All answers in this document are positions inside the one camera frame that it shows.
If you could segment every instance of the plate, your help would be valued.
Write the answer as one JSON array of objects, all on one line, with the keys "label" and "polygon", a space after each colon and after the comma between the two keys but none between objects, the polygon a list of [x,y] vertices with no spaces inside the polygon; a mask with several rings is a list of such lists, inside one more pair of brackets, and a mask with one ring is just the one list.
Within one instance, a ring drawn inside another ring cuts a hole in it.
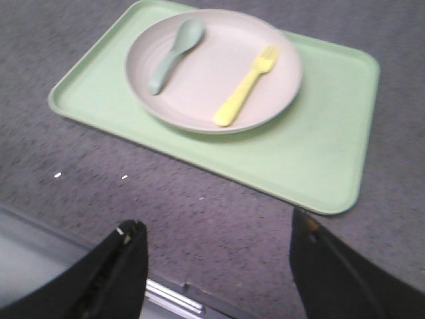
[{"label": "plate", "polygon": [[[147,91],[148,80],[188,18],[204,22],[204,38],[175,67],[162,92],[152,96]],[[260,77],[233,124],[216,126],[214,113],[270,44],[281,49],[276,65]],[[126,60],[127,81],[148,112],[184,130],[204,134],[241,132],[271,120],[290,105],[301,74],[298,53],[279,30],[250,15],[217,9],[183,13],[152,25],[133,42]]]}]

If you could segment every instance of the green tray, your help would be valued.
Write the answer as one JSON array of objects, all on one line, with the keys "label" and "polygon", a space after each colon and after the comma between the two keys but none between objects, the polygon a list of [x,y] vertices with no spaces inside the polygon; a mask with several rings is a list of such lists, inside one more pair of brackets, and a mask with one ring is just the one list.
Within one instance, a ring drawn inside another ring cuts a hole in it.
[{"label": "green tray", "polygon": [[368,54],[289,32],[303,65],[292,105],[253,130],[189,133],[150,116],[125,78],[127,51],[150,25],[195,8],[133,4],[51,90],[49,106],[105,130],[322,214],[357,200],[379,65]]}]

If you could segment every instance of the spoon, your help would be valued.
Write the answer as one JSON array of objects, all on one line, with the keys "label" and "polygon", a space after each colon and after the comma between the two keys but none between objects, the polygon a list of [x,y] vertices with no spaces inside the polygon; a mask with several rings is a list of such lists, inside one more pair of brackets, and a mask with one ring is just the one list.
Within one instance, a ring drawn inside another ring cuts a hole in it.
[{"label": "spoon", "polygon": [[181,24],[173,46],[158,64],[147,83],[147,89],[150,94],[157,95],[162,91],[174,66],[185,53],[201,41],[204,33],[205,26],[198,19],[190,18]]}]

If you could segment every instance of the fork handle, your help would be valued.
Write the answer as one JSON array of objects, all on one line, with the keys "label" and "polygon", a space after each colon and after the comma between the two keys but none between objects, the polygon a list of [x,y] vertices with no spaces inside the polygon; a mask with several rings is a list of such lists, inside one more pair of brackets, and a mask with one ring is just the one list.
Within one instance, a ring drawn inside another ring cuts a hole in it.
[{"label": "fork handle", "polygon": [[245,76],[238,88],[214,115],[214,123],[216,125],[226,127],[233,123],[259,76],[260,73],[255,68]]}]

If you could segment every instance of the fork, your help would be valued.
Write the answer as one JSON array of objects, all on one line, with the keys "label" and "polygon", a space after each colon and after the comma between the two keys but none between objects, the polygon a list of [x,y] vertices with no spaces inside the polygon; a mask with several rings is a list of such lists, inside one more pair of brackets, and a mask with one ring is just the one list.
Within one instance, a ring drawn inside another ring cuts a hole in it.
[{"label": "fork", "polygon": [[260,75],[273,69],[279,52],[280,49],[276,45],[268,45],[257,56],[252,63],[251,71],[214,115],[214,123],[216,125],[226,127],[233,123]]}]

